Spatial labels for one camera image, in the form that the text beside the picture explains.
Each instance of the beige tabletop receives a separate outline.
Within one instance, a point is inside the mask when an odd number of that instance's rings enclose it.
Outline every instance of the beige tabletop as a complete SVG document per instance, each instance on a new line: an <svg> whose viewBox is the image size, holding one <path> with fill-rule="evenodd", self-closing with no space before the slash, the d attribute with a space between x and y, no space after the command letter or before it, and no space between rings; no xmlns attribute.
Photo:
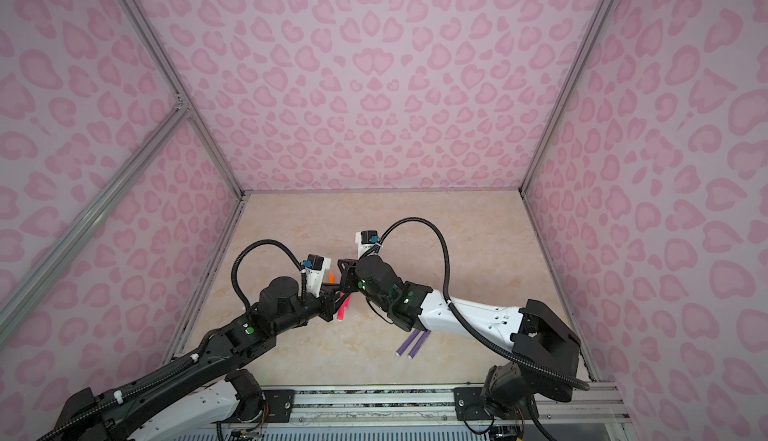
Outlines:
<svg viewBox="0 0 768 441"><path fill-rule="evenodd" d="M234 259L248 244L272 238L300 260L307 254L336 260L356 257L355 233L379 234L406 216L433 222L448 244L451 297L495 306L524 306L528 298L547 303L565 319L562 304L539 250L517 191L411 193L254 194L248 200L216 275L187 350L202 335L243 310L230 285ZM427 226L408 223L387 238L381 250L404 280L442 289L442 252ZM288 257L259 247L240 265L240 286L251 302L278 276L299 280ZM396 357L408 333L389 326L351 296L344 321L317 318L283 333L277 347L248 369L263 385L481 383L505 359L476 340L432 333L414 359Z"/></svg>

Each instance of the pink leopard print wall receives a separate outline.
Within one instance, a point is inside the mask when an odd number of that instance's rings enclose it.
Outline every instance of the pink leopard print wall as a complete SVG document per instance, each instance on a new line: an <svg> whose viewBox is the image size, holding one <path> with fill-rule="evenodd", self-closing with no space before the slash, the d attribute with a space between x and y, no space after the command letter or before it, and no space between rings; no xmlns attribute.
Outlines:
<svg viewBox="0 0 768 441"><path fill-rule="evenodd" d="M622 0L532 204L642 439L768 438L768 0Z"/></svg>
<svg viewBox="0 0 768 441"><path fill-rule="evenodd" d="M597 0L141 0L246 189L518 186Z"/></svg>
<svg viewBox="0 0 768 441"><path fill-rule="evenodd" d="M0 437L157 369L234 204L185 124L0 352Z"/></svg>
<svg viewBox="0 0 768 441"><path fill-rule="evenodd" d="M173 101L115 0L0 0L0 305Z"/></svg>

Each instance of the purple cylinder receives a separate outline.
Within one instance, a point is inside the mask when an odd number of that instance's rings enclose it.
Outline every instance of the purple cylinder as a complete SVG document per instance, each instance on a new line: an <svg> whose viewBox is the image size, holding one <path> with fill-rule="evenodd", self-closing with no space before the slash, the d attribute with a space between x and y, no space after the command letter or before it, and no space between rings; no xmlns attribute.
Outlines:
<svg viewBox="0 0 768 441"><path fill-rule="evenodd" d="M418 333L420 333L419 330L413 330L411 335L408 336L408 339L402 344L402 346L400 346L397 351L395 351L395 356L402 356L402 354L408 349L408 346L410 346L413 340L416 339Z"/></svg>
<svg viewBox="0 0 768 441"><path fill-rule="evenodd" d="M410 353L408 353L408 357L413 359L416 356L416 353L419 349L421 349L422 344L424 344L424 341L427 340L427 337L429 336L429 333L432 331L425 331L424 334L420 338L418 338L418 341L416 341L416 344L413 346L413 349Z"/></svg>

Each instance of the aluminum frame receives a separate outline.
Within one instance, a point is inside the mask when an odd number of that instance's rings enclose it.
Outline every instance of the aluminum frame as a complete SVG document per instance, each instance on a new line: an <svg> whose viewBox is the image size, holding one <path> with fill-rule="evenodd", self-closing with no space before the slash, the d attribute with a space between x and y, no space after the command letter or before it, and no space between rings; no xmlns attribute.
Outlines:
<svg viewBox="0 0 768 441"><path fill-rule="evenodd" d="M519 187L504 186L504 187L381 187L376 189L368 189L365 187L355 187L350 189L273 189L273 190L257 190L248 189L245 191L245 195L252 194L339 194L339 193L448 193L448 192L466 192L466 191L500 191L500 190L516 190L520 191Z"/></svg>
<svg viewBox="0 0 768 441"><path fill-rule="evenodd" d="M200 114L200 110L187 92L184 82L181 81L181 77L171 62L170 56L163 47L160 36L154 30L152 24L149 23L148 16L141 7L139 0L117 1L122 7L123 13L126 14L128 20L133 25L136 34L146 47L149 56L158 66L164 81L170 90L175 93L176 99L191 109L192 126L200 137L200 140L202 140L203 146L205 147L205 150L208 151L208 155L214 162L214 165L216 165L216 168L226 180L227 185L235 193L235 196L238 198L242 197L244 192L243 187L240 186L240 182L232 171L232 167L226 162L226 157L224 156L224 153L221 152L219 145L214 141L213 136L203 121L203 116Z"/></svg>
<svg viewBox="0 0 768 441"><path fill-rule="evenodd" d="M544 262L547 263L547 269L549 270L549 276L552 278L554 289L558 292L560 302L565 309L565 315L568 317L568 323L571 325L571 329L574 331L574 333L576 333L576 336L578 336L578 338L583 341L584 334L581 332L581 325L578 323L578 320L574 314L573 305L571 304L571 301L568 300L568 297L565 296L563 287L559 282L557 271L554 270L554 258L552 257L552 253L549 252L547 245L542 239L542 232L538 226L538 223L536 222L536 218L533 216L533 211L531 210L531 205L528 201L528 198L524 196L523 193L521 193L521 198L523 201L523 206L525 206L525 213L528 215L528 220L531 222L533 232L536 235L538 247L540 250L542 250L542 254L544 254ZM592 353L589 351L589 349L586 349L585 347L580 350L580 353L581 359L584 360L584 364L587 366L587 371L589 371L589 378L597 381L603 381L603 379L600 379L600 376L598 375L600 373L598 365L594 361Z"/></svg>
<svg viewBox="0 0 768 441"><path fill-rule="evenodd" d="M197 287L192 293L190 301L187 303L187 308L184 310L181 321L176 325L174 335L171 337L168 348L166 348L165 354L163 355L163 364L167 364L174 359L176 353L184 352L184 346L187 344L187 340L189 340L189 337L194 330L195 324L197 323L197 317L203 310L210 288L214 285L216 274L219 272L221 263L224 261L224 254L226 254L226 251L229 248L247 203L248 196L243 196L233 207L232 213L226 221L224 231L221 232L219 240L214 246L214 253L211 255L203 270L200 281L197 283Z"/></svg>
<svg viewBox="0 0 768 441"><path fill-rule="evenodd" d="M600 39L608 26L610 16L613 15L618 3L619 0L598 1L598 8L595 9L592 14L592 18L587 26L587 31L584 34L584 40L579 45L576 58L573 64L571 64L571 69L568 71L568 75L565 78L563 88L560 90L558 98L554 103L554 109L547 120L542 138L539 139L536 144L531 165L528 166L528 170L525 171L523 182L520 185L521 194L528 192L530 189L533 179L542 163L544 153L546 153L549 145L552 143L554 129L562 123L565 109L568 106L568 103L571 102L573 93L578 87L578 82L587 70L592 53L594 53L594 50L600 43Z"/></svg>
<svg viewBox="0 0 768 441"><path fill-rule="evenodd" d="M14 293L0 308L0 347L24 323L42 301L69 263L80 254L96 230L144 174L154 158L174 137L187 119L189 110L182 104L173 109L152 135L123 164L91 203L75 218L66 234L56 242L43 260L18 283Z"/></svg>
<svg viewBox="0 0 768 441"><path fill-rule="evenodd" d="M482 384L291 386L290 421L285 427L462 426L456 417L453 389ZM574 390L570 403L535 395L542 423L631 423L615 383L590 383L589 391ZM499 421L510 424L514 421Z"/></svg>

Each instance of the black arm segment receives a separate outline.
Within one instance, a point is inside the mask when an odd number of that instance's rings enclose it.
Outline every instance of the black arm segment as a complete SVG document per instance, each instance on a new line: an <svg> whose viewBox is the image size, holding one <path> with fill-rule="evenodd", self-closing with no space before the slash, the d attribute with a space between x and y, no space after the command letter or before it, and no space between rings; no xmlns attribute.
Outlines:
<svg viewBox="0 0 768 441"><path fill-rule="evenodd" d="M259 302L229 324L206 333L200 349L185 354L145 377L96 397L91 388L73 394L65 403L56 427L63 427L83 413L93 412L76 426L42 439L53 441L124 441L160 411L197 388L232 373L276 345L276 337L294 327L305 326L313 317L332 321L339 301L340 285L323 284L320 297L299 298L299 284L291 277L278 277L261 291ZM150 387L126 399L123 394Z"/></svg>

